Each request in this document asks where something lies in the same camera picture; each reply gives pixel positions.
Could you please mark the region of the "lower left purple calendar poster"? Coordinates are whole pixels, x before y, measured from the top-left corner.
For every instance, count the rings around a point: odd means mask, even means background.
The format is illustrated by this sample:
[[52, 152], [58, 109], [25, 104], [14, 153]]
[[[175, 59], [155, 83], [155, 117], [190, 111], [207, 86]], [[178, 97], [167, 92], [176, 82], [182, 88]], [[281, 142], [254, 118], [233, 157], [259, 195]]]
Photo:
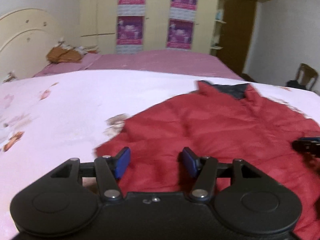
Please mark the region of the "lower left purple calendar poster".
[[142, 45], [143, 16], [118, 16], [117, 45]]

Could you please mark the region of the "cream wardrobe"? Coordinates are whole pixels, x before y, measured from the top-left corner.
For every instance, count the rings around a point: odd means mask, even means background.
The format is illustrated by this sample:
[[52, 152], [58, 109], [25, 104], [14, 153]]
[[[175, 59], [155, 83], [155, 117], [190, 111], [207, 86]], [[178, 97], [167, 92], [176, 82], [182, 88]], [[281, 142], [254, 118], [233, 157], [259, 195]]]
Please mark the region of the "cream wardrobe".
[[[80, 0], [80, 40], [103, 54], [133, 54], [166, 47], [170, 19], [194, 22], [191, 50], [208, 54], [215, 26], [217, 0], [197, 0], [195, 11], [171, 7], [171, 0], [145, 0], [119, 5], [118, 0]], [[117, 45], [118, 16], [143, 16], [142, 45]]]

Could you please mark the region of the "cream curved headboard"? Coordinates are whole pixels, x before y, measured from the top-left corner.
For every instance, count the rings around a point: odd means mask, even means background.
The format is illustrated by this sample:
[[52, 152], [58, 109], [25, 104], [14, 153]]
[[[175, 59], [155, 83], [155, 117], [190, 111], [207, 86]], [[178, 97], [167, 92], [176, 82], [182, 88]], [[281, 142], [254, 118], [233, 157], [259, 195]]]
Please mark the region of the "cream curved headboard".
[[57, 20], [42, 9], [18, 9], [1, 16], [1, 82], [10, 74], [33, 77], [47, 64], [46, 55], [63, 37]]

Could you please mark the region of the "wooden chair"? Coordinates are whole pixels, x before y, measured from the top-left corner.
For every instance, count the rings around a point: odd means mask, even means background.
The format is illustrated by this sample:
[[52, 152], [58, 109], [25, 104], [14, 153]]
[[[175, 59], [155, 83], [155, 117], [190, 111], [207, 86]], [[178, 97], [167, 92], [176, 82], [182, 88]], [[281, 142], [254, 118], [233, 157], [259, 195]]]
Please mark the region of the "wooden chair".
[[312, 91], [318, 80], [318, 72], [308, 64], [301, 63], [293, 80], [287, 81], [286, 87]]

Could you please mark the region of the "orange brown folded cloth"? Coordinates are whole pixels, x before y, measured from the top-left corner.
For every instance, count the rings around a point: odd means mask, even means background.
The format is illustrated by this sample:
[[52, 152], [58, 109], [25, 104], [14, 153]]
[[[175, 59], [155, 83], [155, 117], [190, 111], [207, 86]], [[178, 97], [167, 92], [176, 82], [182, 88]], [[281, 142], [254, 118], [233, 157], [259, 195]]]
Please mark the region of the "orange brown folded cloth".
[[50, 63], [79, 63], [83, 56], [74, 49], [52, 48], [46, 56]]

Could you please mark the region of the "brown wooden door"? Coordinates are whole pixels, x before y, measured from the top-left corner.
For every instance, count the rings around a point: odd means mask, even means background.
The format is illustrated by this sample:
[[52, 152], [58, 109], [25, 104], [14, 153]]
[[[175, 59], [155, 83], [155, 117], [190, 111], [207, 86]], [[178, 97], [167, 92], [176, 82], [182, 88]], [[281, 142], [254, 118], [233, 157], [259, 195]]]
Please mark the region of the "brown wooden door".
[[224, 3], [217, 57], [235, 74], [241, 75], [255, 22], [258, 0], [226, 0]]

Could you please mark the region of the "white floral bed sheet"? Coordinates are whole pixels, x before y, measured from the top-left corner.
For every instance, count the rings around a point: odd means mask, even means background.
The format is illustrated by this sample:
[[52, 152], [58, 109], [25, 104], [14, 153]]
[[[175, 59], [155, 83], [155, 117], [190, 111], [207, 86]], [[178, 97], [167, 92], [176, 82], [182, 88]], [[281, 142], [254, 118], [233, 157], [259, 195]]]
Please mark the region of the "white floral bed sheet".
[[[9, 212], [16, 193], [65, 160], [93, 161], [98, 146], [125, 121], [170, 98], [195, 92], [200, 81], [241, 96], [239, 81], [130, 70], [87, 70], [1, 85], [1, 137], [22, 133], [1, 152], [1, 239], [17, 233]], [[319, 97], [303, 90], [249, 84], [319, 125]]]

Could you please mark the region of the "lower right purple calendar poster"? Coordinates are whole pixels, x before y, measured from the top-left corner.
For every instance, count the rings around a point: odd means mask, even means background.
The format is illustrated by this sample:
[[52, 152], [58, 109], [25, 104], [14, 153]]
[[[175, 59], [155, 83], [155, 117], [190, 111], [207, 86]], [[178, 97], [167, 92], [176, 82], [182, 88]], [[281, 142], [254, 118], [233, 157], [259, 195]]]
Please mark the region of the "lower right purple calendar poster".
[[166, 47], [191, 50], [194, 22], [170, 19]]

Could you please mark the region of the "cream corner shelf unit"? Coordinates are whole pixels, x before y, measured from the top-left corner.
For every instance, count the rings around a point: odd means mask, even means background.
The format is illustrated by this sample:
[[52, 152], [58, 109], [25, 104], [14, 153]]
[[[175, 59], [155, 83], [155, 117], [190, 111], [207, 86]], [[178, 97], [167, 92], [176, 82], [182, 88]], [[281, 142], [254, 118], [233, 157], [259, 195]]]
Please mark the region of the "cream corner shelf unit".
[[220, 36], [221, 36], [221, 28], [226, 22], [223, 20], [224, 10], [225, 10], [225, 2], [227, 0], [217, 0], [217, 10], [215, 15], [215, 26], [211, 41], [211, 49], [210, 54], [213, 56], [217, 55], [217, 52], [220, 51], [223, 47], [220, 46]]

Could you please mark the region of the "red puffer jacket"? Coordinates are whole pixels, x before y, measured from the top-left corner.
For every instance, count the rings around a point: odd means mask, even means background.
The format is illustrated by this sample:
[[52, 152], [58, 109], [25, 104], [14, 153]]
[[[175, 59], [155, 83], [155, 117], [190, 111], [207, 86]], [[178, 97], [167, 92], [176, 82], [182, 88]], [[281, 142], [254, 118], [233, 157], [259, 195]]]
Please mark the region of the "red puffer jacket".
[[318, 134], [319, 125], [248, 84], [239, 97], [205, 81], [197, 86], [127, 119], [116, 137], [96, 148], [99, 157], [131, 149], [122, 191], [190, 190], [190, 174], [178, 161], [185, 147], [223, 163], [241, 158], [298, 195], [303, 211], [295, 233], [319, 239], [319, 174], [311, 158], [291, 147]]

